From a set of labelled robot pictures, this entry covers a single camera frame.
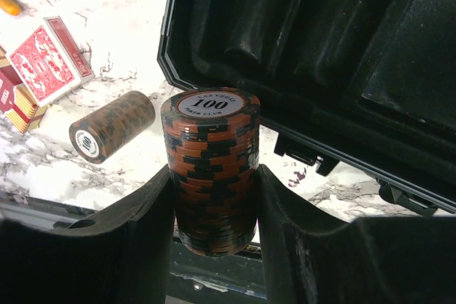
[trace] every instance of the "black case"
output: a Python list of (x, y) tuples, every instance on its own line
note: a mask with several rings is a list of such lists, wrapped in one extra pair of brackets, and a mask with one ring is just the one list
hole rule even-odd
[(277, 153), (455, 212), (455, 24), (456, 0), (168, 0), (158, 60), (256, 94)]

